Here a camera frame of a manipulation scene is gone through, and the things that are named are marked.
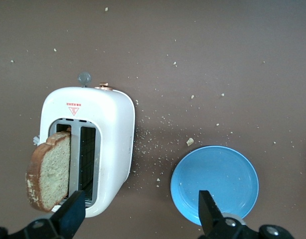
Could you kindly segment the blue plate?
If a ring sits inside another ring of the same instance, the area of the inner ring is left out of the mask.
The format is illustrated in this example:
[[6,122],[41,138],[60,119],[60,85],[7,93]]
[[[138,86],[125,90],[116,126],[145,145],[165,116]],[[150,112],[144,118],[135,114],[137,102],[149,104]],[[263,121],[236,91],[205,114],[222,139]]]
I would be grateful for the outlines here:
[[245,218],[259,194],[259,179],[251,162],[224,146],[205,146],[187,154],[170,182],[173,203],[189,221],[200,225],[199,191],[207,190],[225,215]]

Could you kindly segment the brown bread slice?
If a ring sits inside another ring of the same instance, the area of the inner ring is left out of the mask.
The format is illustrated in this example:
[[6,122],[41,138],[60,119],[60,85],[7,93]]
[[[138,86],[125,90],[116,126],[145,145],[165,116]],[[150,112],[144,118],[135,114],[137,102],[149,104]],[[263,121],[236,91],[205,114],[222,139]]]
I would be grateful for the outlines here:
[[26,191],[30,205],[50,212],[68,195],[71,132],[57,132],[33,152],[26,171]]

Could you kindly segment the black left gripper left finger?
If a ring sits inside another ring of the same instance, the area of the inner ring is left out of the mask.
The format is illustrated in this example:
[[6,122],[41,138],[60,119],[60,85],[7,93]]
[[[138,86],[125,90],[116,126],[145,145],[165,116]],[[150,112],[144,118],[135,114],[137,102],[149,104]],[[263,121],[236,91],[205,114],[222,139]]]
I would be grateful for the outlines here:
[[0,227],[0,239],[72,239],[85,215],[85,192],[75,191],[48,219],[34,220],[13,234]]

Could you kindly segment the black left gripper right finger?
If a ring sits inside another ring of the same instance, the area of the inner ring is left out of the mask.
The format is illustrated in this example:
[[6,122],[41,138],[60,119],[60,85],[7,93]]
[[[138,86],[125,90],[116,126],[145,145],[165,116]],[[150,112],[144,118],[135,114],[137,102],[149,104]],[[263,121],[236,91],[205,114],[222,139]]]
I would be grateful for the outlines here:
[[209,191],[199,191],[198,215],[204,231],[198,239],[293,239],[282,227],[262,225],[256,232],[239,216],[222,214]]

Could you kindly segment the white toaster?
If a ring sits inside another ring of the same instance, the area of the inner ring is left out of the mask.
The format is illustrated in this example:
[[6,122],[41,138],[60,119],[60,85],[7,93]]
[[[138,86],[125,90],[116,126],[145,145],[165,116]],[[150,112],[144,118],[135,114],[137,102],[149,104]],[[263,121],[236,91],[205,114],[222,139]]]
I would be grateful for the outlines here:
[[86,217],[104,212],[127,180],[133,153],[135,107],[107,83],[91,87],[83,72],[78,87],[51,92],[45,99],[40,132],[33,141],[71,129],[68,193],[85,192]]

